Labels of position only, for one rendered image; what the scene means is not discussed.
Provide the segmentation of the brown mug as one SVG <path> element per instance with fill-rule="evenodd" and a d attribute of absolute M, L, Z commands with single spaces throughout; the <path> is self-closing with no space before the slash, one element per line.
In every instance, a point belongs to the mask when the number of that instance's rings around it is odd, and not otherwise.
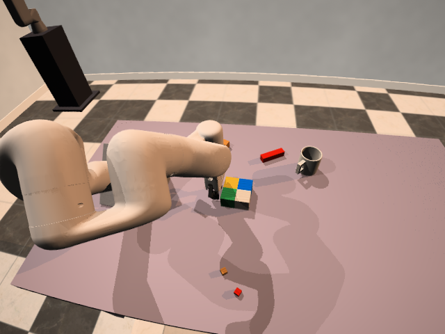
<path fill-rule="evenodd" d="M 318 148 L 312 146 L 304 147 L 300 152 L 296 173 L 306 176 L 314 175 L 318 170 L 322 157 L 323 154 Z"/>

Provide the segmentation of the red rectangular block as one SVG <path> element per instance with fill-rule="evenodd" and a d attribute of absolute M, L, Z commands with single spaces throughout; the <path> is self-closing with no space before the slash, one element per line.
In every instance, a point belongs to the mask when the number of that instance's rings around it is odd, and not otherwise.
<path fill-rule="evenodd" d="M 284 150 L 282 148 L 280 148 L 277 150 L 273 150 L 273 151 L 261 154 L 260 159 L 264 163 L 264 162 L 267 162 L 267 161 L 270 161 L 270 160 L 273 160 L 273 159 L 276 159 L 279 157 L 283 157 L 283 156 L 284 156 Z"/>

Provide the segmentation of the yellow cube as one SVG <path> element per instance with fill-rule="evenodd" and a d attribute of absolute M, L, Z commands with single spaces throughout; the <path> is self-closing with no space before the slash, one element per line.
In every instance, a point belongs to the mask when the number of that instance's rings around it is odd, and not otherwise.
<path fill-rule="evenodd" d="M 226 177 L 226 178 L 225 178 L 224 187 L 226 187 L 226 188 L 231 188 L 231 189 L 237 189 L 237 187 L 238 187 L 238 181 L 239 181 L 239 178 L 235 178 L 235 177 Z"/>

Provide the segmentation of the green cube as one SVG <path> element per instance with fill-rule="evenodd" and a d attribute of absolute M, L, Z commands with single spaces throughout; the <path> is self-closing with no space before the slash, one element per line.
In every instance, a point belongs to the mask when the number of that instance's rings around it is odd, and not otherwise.
<path fill-rule="evenodd" d="M 235 208 L 234 201 L 236 197 L 236 191 L 237 189 L 231 189 L 231 188 L 222 188 L 222 193 L 220 197 L 220 204 L 222 207 L 230 207 Z"/>

